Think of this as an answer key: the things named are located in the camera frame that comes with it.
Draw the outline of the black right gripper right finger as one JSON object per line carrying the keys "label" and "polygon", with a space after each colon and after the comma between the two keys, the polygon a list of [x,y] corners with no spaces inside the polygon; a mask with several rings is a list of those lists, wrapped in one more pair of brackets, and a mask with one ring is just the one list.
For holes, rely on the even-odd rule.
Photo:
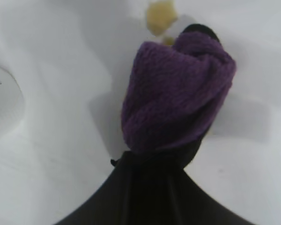
{"label": "black right gripper right finger", "polygon": [[251,225],[204,192],[186,172],[174,164],[156,164],[158,177],[166,183],[164,214],[155,225]]}

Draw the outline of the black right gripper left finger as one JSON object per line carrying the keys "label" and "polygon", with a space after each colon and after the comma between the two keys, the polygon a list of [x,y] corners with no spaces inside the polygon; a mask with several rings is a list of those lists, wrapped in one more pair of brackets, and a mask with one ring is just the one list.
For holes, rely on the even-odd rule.
{"label": "black right gripper left finger", "polygon": [[153,154],[124,152],[111,160],[113,171],[101,187],[58,225],[154,225],[155,214],[135,199],[134,170],[154,158]]}

